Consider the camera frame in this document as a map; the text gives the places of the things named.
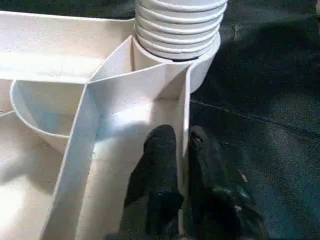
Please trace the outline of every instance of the plastic compartment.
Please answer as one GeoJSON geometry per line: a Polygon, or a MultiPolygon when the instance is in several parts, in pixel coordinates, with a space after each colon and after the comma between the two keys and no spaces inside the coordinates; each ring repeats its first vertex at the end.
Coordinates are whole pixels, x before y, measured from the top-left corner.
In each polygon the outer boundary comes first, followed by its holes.
{"type": "Polygon", "coordinates": [[[63,153],[83,88],[74,83],[14,81],[10,97],[18,117],[63,153]]]}
{"type": "Polygon", "coordinates": [[[54,199],[63,156],[13,111],[0,116],[0,238],[38,239],[54,199]]]}
{"type": "Polygon", "coordinates": [[[0,79],[86,83],[134,22],[0,11],[0,79]]]}
{"type": "Polygon", "coordinates": [[[190,93],[179,82],[168,94],[168,86],[183,71],[167,71],[168,66],[160,64],[87,85],[44,239],[102,239],[117,232],[128,179],[140,160],[147,134],[158,125],[175,129],[178,185],[185,191],[181,160],[190,93]]]}

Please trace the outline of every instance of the dark fabric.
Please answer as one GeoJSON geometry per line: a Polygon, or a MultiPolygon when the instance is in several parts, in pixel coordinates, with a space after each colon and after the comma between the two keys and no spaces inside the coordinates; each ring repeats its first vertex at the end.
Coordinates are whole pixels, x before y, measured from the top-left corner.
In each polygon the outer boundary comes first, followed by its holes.
{"type": "Polygon", "coordinates": [[[230,1],[222,45],[192,96],[272,238],[319,238],[320,36],[316,1],[230,1]]]}
{"type": "Polygon", "coordinates": [[[134,0],[0,0],[0,10],[64,16],[130,19],[134,0]]]}

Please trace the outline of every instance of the white plastic tray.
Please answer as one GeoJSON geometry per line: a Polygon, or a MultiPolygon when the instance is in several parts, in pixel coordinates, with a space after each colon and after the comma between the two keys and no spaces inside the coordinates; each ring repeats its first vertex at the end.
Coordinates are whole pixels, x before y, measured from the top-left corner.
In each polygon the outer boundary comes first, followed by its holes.
{"type": "Polygon", "coordinates": [[[174,127],[186,195],[190,93],[204,80],[220,36],[200,58],[172,62],[144,50],[133,24],[0,12],[0,109],[8,112],[0,116],[0,206],[13,209],[0,216],[0,239],[117,232],[130,173],[146,135],[161,124],[174,127]]]}

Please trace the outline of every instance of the white ribbed tube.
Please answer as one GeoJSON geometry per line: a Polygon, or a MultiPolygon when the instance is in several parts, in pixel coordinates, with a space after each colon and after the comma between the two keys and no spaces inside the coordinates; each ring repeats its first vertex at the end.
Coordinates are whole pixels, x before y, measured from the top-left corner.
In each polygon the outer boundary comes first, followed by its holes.
{"type": "Polygon", "coordinates": [[[136,0],[135,34],[150,53],[194,59],[216,45],[226,0],[136,0]]]}

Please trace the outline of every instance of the plastic divider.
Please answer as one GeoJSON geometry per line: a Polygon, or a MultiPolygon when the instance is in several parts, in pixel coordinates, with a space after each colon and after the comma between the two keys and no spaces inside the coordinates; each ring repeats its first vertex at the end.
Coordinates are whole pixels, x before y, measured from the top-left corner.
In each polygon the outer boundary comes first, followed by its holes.
{"type": "Polygon", "coordinates": [[[70,240],[76,236],[100,115],[85,88],[55,187],[55,199],[41,239],[70,240]]]}

